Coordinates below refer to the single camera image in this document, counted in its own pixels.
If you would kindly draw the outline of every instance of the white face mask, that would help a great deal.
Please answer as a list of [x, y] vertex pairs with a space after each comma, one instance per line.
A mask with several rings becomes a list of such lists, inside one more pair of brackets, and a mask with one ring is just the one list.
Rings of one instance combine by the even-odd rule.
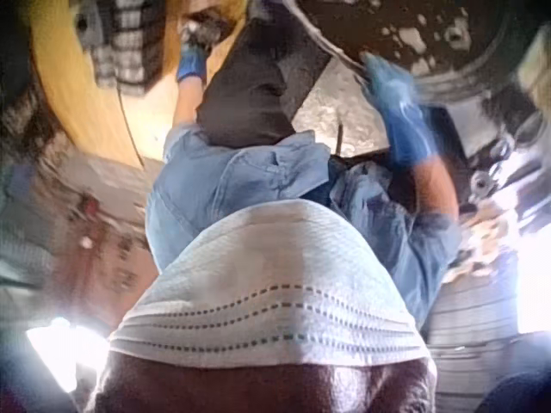
[[429, 357], [360, 233], [305, 200], [253, 206], [206, 229], [127, 314], [111, 349], [206, 368]]

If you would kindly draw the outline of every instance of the blue glove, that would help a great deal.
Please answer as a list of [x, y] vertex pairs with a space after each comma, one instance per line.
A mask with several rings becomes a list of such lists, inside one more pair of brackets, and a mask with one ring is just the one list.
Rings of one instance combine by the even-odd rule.
[[180, 52], [180, 64], [176, 71], [176, 80], [180, 83], [189, 76], [200, 77], [205, 83], [207, 81], [207, 58], [208, 52], [199, 45], [183, 45]]
[[394, 166], [411, 168], [436, 155], [434, 137], [418, 105], [412, 75], [369, 53], [363, 53], [361, 59], [371, 82], [362, 91], [385, 122]]

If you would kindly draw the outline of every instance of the shirt sleeve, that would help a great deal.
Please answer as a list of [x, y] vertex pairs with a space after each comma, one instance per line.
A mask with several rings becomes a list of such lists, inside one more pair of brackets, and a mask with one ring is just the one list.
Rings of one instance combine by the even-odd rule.
[[149, 195], [145, 232], [159, 271], [211, 222], [211, 206], [233, 151], [209, 146], [197, 125], [178, 125], [164, 145], [166, 165]]
[[350, 170], [333, 201], [387, 269], [420, 327], [457, 255], [461, 230], [444, 214], [408, 213], [389, 199], [383, 181], [378, 168]]

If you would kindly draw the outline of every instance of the leg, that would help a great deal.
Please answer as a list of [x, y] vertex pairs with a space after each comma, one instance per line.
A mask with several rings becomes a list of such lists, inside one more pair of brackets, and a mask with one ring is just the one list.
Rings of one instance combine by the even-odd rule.
[[276, 25], [250, 20], [205, 92], [197, 114], [211, 145], [274, 145], [294, 133], [280, 97], [286, 89], [275, 50]]

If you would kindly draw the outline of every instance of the denim shirt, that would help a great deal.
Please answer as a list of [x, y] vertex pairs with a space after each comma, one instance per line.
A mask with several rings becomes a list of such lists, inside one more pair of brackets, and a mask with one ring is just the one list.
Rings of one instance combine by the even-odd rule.
[[451, 218], [409, 214], [388, 198], [387, 170], [374, 163], [335, 166], [311, 131], [273, 146], [234, 150], [210, 146], [197, 125], [179, 125], [169, 132], [164, 158], [145, 216], [160, 272], [231, 213], [273, 200], [316, 200], [363, 235], [421, 325], [459, 248], [459, 227]]

